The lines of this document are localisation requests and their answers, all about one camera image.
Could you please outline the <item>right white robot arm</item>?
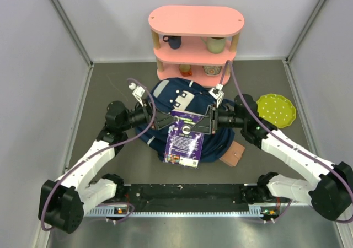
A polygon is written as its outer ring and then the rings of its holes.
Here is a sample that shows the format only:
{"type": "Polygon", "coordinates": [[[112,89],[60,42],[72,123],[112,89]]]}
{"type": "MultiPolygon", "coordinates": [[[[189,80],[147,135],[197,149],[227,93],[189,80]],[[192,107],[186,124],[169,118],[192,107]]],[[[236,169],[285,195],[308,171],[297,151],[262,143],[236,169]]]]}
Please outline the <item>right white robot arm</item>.
{"type": "Polygon", "coordinates": [[[191,130],[216,134],[219,129],[238,128],[247,142],[271,154],[299,173],[291,179],[275,172],[259,177],[257,193],[268,202],[284,197],[311,206],[327,220],[339,217],[352,204],[352,167],[345,162],[334,164],[298,145],[275,125],[259,116],[258,106],[248,94],[234,99],[234,109],[210,105],[191,130]]]}

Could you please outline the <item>navy blue backpack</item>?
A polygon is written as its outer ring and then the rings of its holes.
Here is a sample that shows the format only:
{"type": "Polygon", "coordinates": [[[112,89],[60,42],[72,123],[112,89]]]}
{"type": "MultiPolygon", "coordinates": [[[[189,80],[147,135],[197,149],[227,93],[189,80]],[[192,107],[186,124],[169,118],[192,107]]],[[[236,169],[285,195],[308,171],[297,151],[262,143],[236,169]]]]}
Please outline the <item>navy blue backpack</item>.
{"type": "MultiPolygon", "coordinates": [[[[156,108],[165,113],[174,109],[204,115],[209,105],[216,100],[208,89],[194,81],[181,78],[167,78],[160,81],[151,90],[156,108]]],[[[167,142],[168,129],[149,129],[140,139],[157,152],[158,159],[163,161],[167,142]]],[[[231,128],[221,128],[214,135],[205,135],[200,161],[212,163],[225,155],[231,147],[235,133],[231,128]]]]}

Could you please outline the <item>purple book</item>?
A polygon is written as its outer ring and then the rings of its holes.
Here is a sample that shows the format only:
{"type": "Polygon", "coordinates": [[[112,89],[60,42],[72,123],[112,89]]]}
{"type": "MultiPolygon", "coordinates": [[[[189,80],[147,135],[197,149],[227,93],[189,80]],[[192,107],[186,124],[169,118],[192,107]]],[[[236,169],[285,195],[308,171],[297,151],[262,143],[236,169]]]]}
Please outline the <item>purple book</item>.
{"type": "Polygon", "coordinates": [[[163,162],[196,169],[201,158],[204,134],[191,129],[202,115],[178,110],[173,110],[171,115],[176,117],[176,121],[168,127],[163,162]]]}

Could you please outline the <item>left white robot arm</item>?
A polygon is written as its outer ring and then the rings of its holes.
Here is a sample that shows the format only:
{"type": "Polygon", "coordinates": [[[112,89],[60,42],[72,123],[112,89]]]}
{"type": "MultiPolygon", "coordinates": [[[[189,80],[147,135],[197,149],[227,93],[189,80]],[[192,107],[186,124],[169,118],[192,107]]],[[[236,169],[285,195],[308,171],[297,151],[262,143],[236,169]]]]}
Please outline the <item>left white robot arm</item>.
{"type": "Polygon", "coordinates": [[[105,175],[91,185],[92,179],[124,145],[134,141],[127,136],[127,130],[144,125],[140,133],[144,134],[176,121],[170,113],[159,111],[153,101],[144,100],[133,110],[121,101],[111,102],[106,109],[104,127],[85,155],[58,179],[47,180],[42,185],[38,213],[42,230],[56,228],[70,234],[78,228],[84,215],[102,202],[121,201],[125,189],[118,176],[105,175]]]}

